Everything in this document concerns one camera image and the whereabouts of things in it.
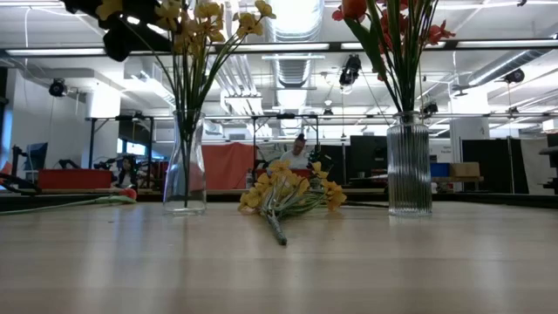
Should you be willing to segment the wooden background shelf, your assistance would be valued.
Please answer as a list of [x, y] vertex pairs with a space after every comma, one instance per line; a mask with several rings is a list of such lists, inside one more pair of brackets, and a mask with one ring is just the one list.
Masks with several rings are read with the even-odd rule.
[[483, 176], [476, 176], [476, 177], [432, 177], [432, 182], [468, 182], [468, 183], [477, 183], [483, 182]]

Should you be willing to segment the blue background monitor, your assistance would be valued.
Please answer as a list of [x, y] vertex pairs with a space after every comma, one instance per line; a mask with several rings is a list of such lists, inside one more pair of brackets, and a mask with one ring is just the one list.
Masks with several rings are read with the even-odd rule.
[[43, 169], [46, 160], [47, 149], [47, 142], [28, 145], [24, 169], [30, 171]]

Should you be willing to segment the red tulip stem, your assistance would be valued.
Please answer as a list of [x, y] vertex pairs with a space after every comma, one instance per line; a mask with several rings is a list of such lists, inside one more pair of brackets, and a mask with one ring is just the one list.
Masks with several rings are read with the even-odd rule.
[[75, 202], [47, 206], [47, 207], [40, 207], [40, 208], [3, 211], [0, 212], [0, 216], [30, 214], [30, 213], [48, 211], [53, 209], [72, 208], [72, 207], [85, 206], [85, 205], [134, 204], [136, 202], [137, 202], [137, 192], [132, 188], [124, 188], [121, 189], [116, 195], [101, 196], [86, 201], [75, 201]]

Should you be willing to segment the orange cloth panel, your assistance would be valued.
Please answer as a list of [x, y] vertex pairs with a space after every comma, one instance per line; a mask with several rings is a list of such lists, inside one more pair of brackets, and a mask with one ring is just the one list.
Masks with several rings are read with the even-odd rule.
[[207, 189], [244, 189], [253, 167], [254, 147], [241, 143], [202, 147]]

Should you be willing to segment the black partition panel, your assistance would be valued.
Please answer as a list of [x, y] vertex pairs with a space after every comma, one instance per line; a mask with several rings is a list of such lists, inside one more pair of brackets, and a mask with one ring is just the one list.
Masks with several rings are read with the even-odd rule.
[[527, 194], [527, 176], [520, 140], [462, 140], [462, 160], [478, 162], [484, 178], [479, 191]]

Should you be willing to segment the orange tulip stem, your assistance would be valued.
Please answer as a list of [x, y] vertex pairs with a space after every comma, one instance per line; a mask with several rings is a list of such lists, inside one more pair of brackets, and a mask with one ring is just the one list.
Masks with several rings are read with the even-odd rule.
[[373, 0], [341, 0], [338, 11], [339, 13], [333, 19], [344, 21], [349, 27], [371, 61], [373, 71], [386, 86], [394, 106], [400, 112], [397, 89], [389, 82], [392, 75], [383, 58], [388, 47], [384, 40], [384, 30], [375, 2]]

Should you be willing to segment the long-stemmed yellow flower bunch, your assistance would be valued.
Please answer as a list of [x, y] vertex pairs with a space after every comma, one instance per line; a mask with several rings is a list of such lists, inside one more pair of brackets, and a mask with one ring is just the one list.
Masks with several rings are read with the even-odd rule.
[[266, 0], [255, 0], [257, 11], [239, 12], [230, 37], [223, 34], [225, 7], [210, 0], [157, 0], [153, 24], [171, 42], [172, 68], [164, 72], [174, 95], [174, 112], [202, 112], [202, 106], [221, 67], [250, 34], [262, 35], [263, 23], [275, 18]]

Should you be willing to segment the short yellow flower bunch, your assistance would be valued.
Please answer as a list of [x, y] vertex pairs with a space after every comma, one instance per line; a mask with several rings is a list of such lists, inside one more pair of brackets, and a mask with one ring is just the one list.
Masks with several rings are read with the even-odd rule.
[[310, 175], [299, 174], [288, 161], [275, 160], [268, 173], [260, 174], [255, 184], [240, 198], [238, 211], [244, 215], [259, 215], [272, 229], [277, 242], [288, 243], [281, 221], [325, 206], [334, 212], [347, 200], [341, 185], [328, 179], [329, 172], [322, 163], [310, 163]]

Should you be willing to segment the black background rig frame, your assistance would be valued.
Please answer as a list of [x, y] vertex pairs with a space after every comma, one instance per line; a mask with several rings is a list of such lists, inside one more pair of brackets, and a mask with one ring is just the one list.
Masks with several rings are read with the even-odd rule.
[[314, 151], [319, 154], [321, 150], [321, 145], [319, 141], [319, 115], [318, 114], [294, 114], [294, 113], [277, 113], [277, 114], [264, 114], [264, 115], [251, 115], [249, 117], [252, 120], [252, 127], [253, 127], [253, 137], [252, 137], [252, 144], [253, 144], [253, 167], [252, 167], [252, 174], [255, 174], [255, 171], [258, 166], [257, 162], [257, 145], [256, 145], [256, 133], [260, 129], [257, 125], [257, 121], [259, 119], [264, 119], [265, 123], [267, 123], [270, 119], [302, 119], [303, 121], [307, 121], [309, 119], [313, 119], [315, 124], [312, 126], [316, 132], [316, 144], [314, 145]]
[[142, 113], [135, 113], [134, 115], [123, 115], [120, 114], [114, 117], [106, 118], [95, 118], [87, 117], [86, 121], [91, 122], [91, 131], [88, 147], [88, 167], [92, 168], [93, 162], [99, 157], [107, 157], [109, 153], [115, 153], [116, 150], [112, 150], [116, 147], [119, 130], [114, 129], [112, 133], [101, 133], [103, 138], [101, 140], [96, 140], [97, 133], [103, 129], [103, 127], [109, 124], [119, 123], [118, 126], [122, 124], [130, 124], [132, 126], [132, 135], [125, 136], [125, 141], [138, 143], [137, 136], [135, 135], [134, 127], [135, 125], [142, 125], [148, 132], [148, 139], [145, 142], [141, 142], [146, 148], [146, 175], [144, 182], [146, 187], [149, 188], [153, 179], [152, 174], [152, 163], [153, 163], [153, 143], [154, 143], [154, 116], [146, 116]]

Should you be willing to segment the smooth clear glass vase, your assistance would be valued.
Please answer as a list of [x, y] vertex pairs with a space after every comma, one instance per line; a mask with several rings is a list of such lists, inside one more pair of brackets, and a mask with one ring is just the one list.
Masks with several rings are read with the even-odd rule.
[[202, 154], [204, 114], [174, 112], [174, 146], [165, 187], [164, 208], [176, 215], [202, 215], [207, 208], [206, 169]]

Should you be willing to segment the person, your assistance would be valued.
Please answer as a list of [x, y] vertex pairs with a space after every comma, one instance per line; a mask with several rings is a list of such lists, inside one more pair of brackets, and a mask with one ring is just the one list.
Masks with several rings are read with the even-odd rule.
[[288, 162], [291, 169], [305, 169], [309, 164], [308, 157], [305, 154], [305, 147], [305, 136], [300, 133], [296, 137], [293, 147], [281, 156], [280, 161]]

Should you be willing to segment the black aluminium table frame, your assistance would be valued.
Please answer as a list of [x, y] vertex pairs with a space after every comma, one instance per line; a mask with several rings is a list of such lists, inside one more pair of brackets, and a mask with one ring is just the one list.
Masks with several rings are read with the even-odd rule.
[[[381, 193], [345, 192], [347, 201], [356, 202], [387, 202], [388, 195]], [[42, 208], [78, 201], [89, 201], [108, 194], [80, 194], [80, 195], [38, 195], [26, 196], [8, 194], [0, 191], [0, 212], [18, 211], [32, 208]], [[558, 209], [558, 195], [511, 195], [489, 193], [457, 193], [436, 194], [432, 201], [475, 202], [485, 204], [500, 204], [530, 208]]]

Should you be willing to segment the ribbed clear glass vase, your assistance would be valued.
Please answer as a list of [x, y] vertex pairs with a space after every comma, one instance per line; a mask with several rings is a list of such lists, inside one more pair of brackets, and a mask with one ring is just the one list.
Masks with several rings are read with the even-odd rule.
[[425, 216], [432, 213], [432, 178], [428, 128], [417, 112], [394, 116], [387, 130], [389, 213]]

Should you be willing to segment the black overhead light bar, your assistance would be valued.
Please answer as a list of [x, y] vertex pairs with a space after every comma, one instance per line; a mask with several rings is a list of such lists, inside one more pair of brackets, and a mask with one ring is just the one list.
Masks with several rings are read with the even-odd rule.
[[[426, 51], [511, 51], [558, 49], [558, 39], [454, 39], [440, 41], [437, 45], [427, 45]], [[241, 44], [235, 53], [334, 53], [361, 52], [363, 46], [358, 42], [314, 42], [314, 43], [274, 43], [274, 44]], [[105, 51], [101, 47], [56, 47], [56, 48], [12, 48], [0, 49], [0, 55], [11, 58], [79, 58], [101, 57]]]

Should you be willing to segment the black equipment stand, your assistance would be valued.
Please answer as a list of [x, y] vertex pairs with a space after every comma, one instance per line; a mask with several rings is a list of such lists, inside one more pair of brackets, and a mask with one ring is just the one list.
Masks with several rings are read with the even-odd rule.
[[548, 146], [543, 148], [539, 155], [547, 156], [550, 160], [550, 167], [555, 170], [555, 177], [543, 185], [544, 188], [551, 188], [555, 195], [558, 195], [558, 133], [547, 135]]

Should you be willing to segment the red flower bunch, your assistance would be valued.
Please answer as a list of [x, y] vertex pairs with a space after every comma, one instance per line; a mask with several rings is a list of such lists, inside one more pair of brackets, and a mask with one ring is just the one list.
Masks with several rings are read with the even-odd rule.
[[439, 0], [373, 1], [388, 47], [383, 58], [391, 71], [389, 82], [397, 89], [401, 106], [397, 113], [419, 113], [415, 110], [415, 92], [423, 51], [427, 45], [436, 45], [455, 34], [446, 28], [445, 21], [433, 22]]

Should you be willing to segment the cardboard box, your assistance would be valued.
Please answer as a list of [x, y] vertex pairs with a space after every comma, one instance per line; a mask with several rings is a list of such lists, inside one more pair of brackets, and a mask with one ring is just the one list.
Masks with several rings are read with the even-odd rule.
[[451, 177], [480, 177], [480, 164], [478, 162], [461, 162], [450, 164]]

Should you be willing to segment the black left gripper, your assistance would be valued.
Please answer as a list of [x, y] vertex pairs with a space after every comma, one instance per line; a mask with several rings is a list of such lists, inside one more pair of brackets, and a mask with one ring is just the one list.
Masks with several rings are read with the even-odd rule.
[[[84, 12], [99, 21], [120, 15], [154, 20], [157, 0], [60, 0], [68, 12]], [[149, 28], [148, 24], [129, 24], [120, 19], [109, 23], [103, 37], [106, 55], [115, 61], [124, 61], [133, 51], [171, 51], [171, 42]]]

